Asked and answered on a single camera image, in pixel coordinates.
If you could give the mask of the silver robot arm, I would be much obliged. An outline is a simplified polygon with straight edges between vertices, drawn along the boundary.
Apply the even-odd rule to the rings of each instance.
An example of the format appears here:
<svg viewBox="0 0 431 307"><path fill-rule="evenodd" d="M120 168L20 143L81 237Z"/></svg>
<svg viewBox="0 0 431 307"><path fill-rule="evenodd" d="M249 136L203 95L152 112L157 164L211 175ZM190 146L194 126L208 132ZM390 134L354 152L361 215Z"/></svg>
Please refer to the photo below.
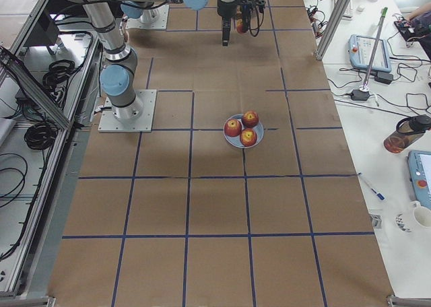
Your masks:
<svg viewBox="0 0 431 307"><path fill-rule="evenodd" d="M143 111L143 102L133 89L137 67L137 53L125 42L110 10L110 0L68 0L81 3L91 25L102 42L107 67L100 74L100 85L110 100L115 118L127 120L138 117ZM193 10L203 9L208 0L114 0L120 2L167 2L181 4Z"/></svg>
<svg viewBox="0 0 431 307"><path fill-rule="evenodd" d="M222 19L222 46L228 46L232 22L240 34L259 35L265 18L265 0L217 0L217 13Z"/></svg>

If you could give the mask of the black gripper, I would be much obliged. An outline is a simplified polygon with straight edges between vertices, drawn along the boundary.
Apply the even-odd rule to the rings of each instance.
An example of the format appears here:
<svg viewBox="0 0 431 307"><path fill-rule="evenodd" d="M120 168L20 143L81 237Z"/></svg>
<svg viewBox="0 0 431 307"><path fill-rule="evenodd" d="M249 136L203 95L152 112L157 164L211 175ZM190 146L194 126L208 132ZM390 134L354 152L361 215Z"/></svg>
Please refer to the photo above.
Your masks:
<svg viewBox="0 0 431 307"><path fill-rule="evenodd" d="M243 22L243 34L259 34L265 18L265 0L240 0L235 15L236 20ZM230 42L230 32L232 17L222 18L222 46L228 46Z"/></svg>

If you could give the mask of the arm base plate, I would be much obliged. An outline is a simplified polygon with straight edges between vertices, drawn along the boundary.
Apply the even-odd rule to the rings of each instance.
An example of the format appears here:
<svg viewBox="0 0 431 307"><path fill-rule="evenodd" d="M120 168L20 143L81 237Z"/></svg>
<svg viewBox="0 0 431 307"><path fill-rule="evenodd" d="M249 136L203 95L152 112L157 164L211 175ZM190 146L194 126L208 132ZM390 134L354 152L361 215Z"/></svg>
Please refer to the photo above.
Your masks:
<svg viewBox="0 0 431 307"><path fill-rule="evenodd" d="M157 90L135 90L135 101L125 108L111 104L106 98L98 131L101 133L150 133L154 121Z"/></svg>
<svg viewBox="0 0 431 307"><path fill-rule="evenodd" d="M121 6L127 16L127 29L164 30L168 22L169 6L162 5L155 9L139 9L131 6Z"/></svg>

